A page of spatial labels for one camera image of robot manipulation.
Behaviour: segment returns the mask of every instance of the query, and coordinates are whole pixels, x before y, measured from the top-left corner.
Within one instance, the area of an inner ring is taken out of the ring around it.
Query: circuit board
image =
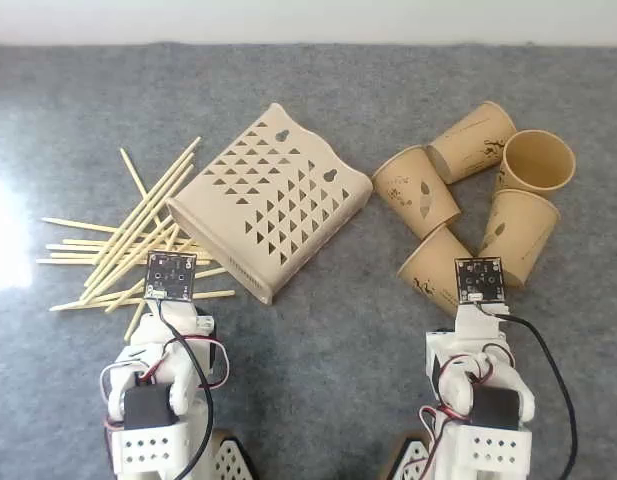
[[[148,253],[144,298],[189,302],[195,280],[197,256],[188,253]]]
[[[455,260],[459,303],[503,302],[504,277],[499,257]]]

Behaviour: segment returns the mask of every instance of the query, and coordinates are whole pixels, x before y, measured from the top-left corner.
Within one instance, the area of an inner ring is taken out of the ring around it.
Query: beige plastic basket
[[[168,206],[263,303],[361,209],[370,179],[273,103]]]

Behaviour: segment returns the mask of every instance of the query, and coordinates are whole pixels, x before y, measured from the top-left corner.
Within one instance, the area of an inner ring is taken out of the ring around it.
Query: upright paper cup
[[[444,182],[454,183],[499,163],[516,131],[503,108],[484,102],[428,145],[428,156]]]
[[[501,257],[506,285],[523,286],[559,218],[557,207],[539,195],[500,190],[479,256]]]
[[[419,238],[460,213],[425,150],[406,148],[384,163],[372,177],[375,191]]]
[[[575,154],[550,132],[522,130],[504,147],[495,190],[516,188],[550,196],[575,174]]]
[[[408,257],[397,276],[450,315],[455,315],[459,305],[456,258],[472,258],[472,254],[445,225],[441,225]]]

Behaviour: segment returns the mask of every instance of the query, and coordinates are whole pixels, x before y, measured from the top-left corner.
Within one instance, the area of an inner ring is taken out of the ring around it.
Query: floor
[[[540,327],[570,387],[581,452],[573,479],[617,479],[617,49],[400,46],[0,47],[0,479],[111,476],[97,390],[133,309],[50,313],[88,270],[35,265],[44,244],[84,235],[42,216],[118,224],[196,136],[204,166],[273,102],[371,174],[485,99],[519,128],[558,133],[577,174],[562,221],[514,313]],[[453,186],[471,249],[494,170]],[[374,479],[432,401],[426,330],[452,320],[395,278],[418,244],[376,196],[264,306],[224,275],[204,301],[233,366],[215,395],[262,479]],[[532,337],[507,327],[536,395],[533,479],[566,461],[563,400]]]

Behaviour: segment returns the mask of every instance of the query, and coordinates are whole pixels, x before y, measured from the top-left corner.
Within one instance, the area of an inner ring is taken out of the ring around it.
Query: white wall
[[[617,0],[0,0],[0,43],[617,45]]]

